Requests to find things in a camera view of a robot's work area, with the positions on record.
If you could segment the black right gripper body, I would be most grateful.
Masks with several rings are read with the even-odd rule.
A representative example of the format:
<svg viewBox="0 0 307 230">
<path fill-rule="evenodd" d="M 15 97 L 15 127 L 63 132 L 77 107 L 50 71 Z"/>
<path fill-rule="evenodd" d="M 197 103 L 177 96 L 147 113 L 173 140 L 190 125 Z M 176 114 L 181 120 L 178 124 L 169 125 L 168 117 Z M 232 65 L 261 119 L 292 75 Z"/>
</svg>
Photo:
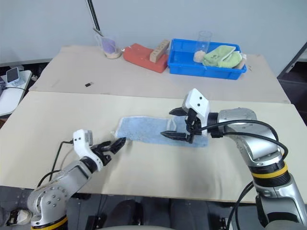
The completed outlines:
<svg viewBox="0 0 307 230">
<path fill-rule="evenodd" d="M 197 113 L 190 108 L 185 117 L 186 130 L 189 134 L 187 134 L 186 141 L 188 143 L 193 143 L 194 136 L 201 136 L 201 120 L 197 117 Z"/>
</svg>

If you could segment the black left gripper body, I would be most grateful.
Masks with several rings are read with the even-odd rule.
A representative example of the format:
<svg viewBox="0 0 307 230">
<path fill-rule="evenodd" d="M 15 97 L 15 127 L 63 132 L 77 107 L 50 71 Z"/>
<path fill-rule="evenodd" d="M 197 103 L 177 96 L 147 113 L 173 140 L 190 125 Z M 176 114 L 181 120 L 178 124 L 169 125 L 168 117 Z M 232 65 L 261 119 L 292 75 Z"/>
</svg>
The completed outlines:
<svg viewBox="0 0 307 230">
<path fill-rule="evenodd" d="M 103 166 L 108 165 L 108 163 L 111 161 L 111 156 L 106 154 L 106 152 L 109 152 L 109 148 L 101 148 L 100 144 L 96 144 L 90 147 L 92 152 L 99 157 L 101 160 Z"/>
</svg>

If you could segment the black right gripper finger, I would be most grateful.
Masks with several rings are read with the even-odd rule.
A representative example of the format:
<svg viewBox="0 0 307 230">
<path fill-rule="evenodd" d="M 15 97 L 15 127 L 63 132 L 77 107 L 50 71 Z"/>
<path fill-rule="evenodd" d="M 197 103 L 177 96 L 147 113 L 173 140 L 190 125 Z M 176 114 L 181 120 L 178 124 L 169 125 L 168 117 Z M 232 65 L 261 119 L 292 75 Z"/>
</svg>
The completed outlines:
<svg viewBox="0 0 307 230">
<path fill-rule="evenodd" d="M 179 141 L 186 141 L 186 142 L 190 142 L 191 140 L 190 135 L 186 133 L 182 133 L 182 132 L 177 132 L 177 131 L 167 130 L 167 131 L 161 132 L 160 134 L 172 140 L 179 140 Z"/>
<path fill-rule="evenodd" d="M 174 116 L 186 116 L 187 112 L 182 107 L 178 107 L 178 108 L 172 109 L 169 112 L 169 114 L 174 115 Z"/>
</svg>

